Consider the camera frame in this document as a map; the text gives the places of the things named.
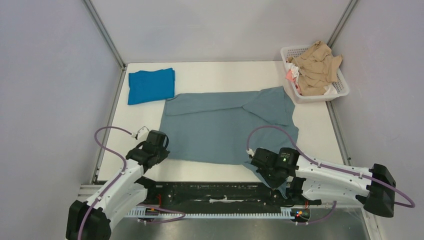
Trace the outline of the pink and white garment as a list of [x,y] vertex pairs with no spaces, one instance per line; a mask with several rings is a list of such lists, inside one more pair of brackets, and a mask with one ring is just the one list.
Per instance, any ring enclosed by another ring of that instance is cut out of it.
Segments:
[[299,68],[293,63],[288,63],[287,65],[288,65],[288,72],[285,78],[294,84],[298,94],[301,95],[302,93],[299,86],[299,75],[300,75]]

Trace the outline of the folded bright blue t-shirt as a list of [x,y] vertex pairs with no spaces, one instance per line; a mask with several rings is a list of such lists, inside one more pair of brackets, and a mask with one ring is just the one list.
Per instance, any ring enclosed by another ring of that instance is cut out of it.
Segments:
[[140,70],[128,75],[128,105],[161,101],[175,96],[176,73],[173,68]]

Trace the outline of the grey-blue t-shirt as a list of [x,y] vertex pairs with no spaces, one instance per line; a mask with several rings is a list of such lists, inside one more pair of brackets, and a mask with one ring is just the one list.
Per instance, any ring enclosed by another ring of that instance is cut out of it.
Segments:
[[298,140],[295,105],[283,87],[259,91],[182,93],[165,101],[160,131],[169,157],[241,165],[257,172],[247,149],[277,153]]

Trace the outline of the aluminium frame rail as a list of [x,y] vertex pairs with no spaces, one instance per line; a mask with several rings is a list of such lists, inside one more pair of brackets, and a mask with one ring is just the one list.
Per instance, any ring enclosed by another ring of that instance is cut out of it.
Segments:
[[350,16],[352,15],[353,11],[355,10],[359,2],[360,2],[359,0],[350,0],[348,2],[346,8],[344,9],[339,21],[337,22],[332,34],[330,35],[326,43],[330,48],[332,48],[335,45],[340,33],[344,29],[344,26],[348,22]]
[[85,5],[86,9],[89,12],[90,17],[92,18],[94,24],[96,25],[97,29],[99,30],[103,40],[105,41],[107,47],[111,51],[112,55],[114,56],[114,59],[118,66],[121,69],[125,69],[126,63],[123,60],[121,54],[119,53],[116,45],[114,44],[112,37],[110,36],[105,24],[103,23],[101,16],[99,15],[98,11],[96,10],[96,7],[92,0],[82,0],[83,4]]

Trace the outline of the white plastic laundry basket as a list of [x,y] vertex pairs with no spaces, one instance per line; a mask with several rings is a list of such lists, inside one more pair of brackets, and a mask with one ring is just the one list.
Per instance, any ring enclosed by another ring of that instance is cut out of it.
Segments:
[[[287,62],[289,57],[299,57],[303,54],[310,45],[293,45],[293,46],[285,46],[280,50],[281,58],[283,60],[283,65],[286,73],[289,72],[290,67]],[[330,89],[334,89],[330,94],[324,95],[314,95],[314,96],[304,96],[298,93],[298,90],[295,87],[295,84],[289,81],[289,90],[292,92],[293,100],[297,104],[306,104],[306,103],[315,103],[315,102],[328,102],[332,101],[339,97],[344,97],[350,92],[350,88],[341,72],[338,68],[336,72],[336,82],[332,83],[332,87]]]

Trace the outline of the aluminium frame rail right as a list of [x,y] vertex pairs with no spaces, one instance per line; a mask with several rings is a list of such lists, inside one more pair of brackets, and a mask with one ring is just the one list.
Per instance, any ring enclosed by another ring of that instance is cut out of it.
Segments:
[[344,29],[344,26],[348,22],[350,16],[352,15],[353,11],[355,10],[359,2],[360,2],[359,0],[350,0],[348,2],[346,8],[344,9],[339,21],[337,22],[332,34],[330,35],[326,43],[330,48],[332,48],[335,45],[340,33]]

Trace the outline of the beige t-shirt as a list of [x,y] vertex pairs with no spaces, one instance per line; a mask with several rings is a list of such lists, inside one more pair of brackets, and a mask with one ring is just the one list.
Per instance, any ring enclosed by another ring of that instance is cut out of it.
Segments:
[[287,63],[293,64],[297,70],[291,73],[293,82],[299,93],[306,97],[321,96],[329,93],[330,86],[337,82],[337,70],[343,61],[343,56],[334,56],[332,49],[318,40],[300,56],[287,58]]

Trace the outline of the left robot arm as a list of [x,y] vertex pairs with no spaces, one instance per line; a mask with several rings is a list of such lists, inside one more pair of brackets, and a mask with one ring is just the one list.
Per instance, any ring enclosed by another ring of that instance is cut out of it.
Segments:
[[157,191],[138,182],[144,173],[169,155],[168,136],[151,130],[126,156],[114,177],[85,201],[75,200],[69,207],[67,240],[108,240],[113,229],[137,204],[152,204]]

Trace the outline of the aluminium frame rail left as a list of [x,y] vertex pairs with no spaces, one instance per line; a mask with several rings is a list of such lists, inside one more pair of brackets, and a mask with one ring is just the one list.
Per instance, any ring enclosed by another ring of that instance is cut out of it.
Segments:
[[114,44],[112,37],[110,36],[105,24],[103,23],[101,16],[99,15],[98,11],[96,10],[96,7],[92,0],[82,0],[83,4],[85,5],[86,9],[89,12],[90,17],[92,18],[94,24],[96,25],[97,29],[99,30],[103,40],[105,41],[107,47],[111,51],[112,55],[114,56],[114,59],[118,66],[121,69],[125,69],[126,63],[123,60],[121,54],[119,53],[116,45]]

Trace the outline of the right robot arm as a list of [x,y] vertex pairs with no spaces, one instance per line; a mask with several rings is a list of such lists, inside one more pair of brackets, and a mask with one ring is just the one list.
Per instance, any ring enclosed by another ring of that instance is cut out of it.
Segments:
[[324,203],[362,206],[371,214],[392,218],[396,181],[387,167],[350,167],[316,158],[309,160],[296,149],[279,153],[248,149],[250,164],[272,190],[282,190],[295,204]]

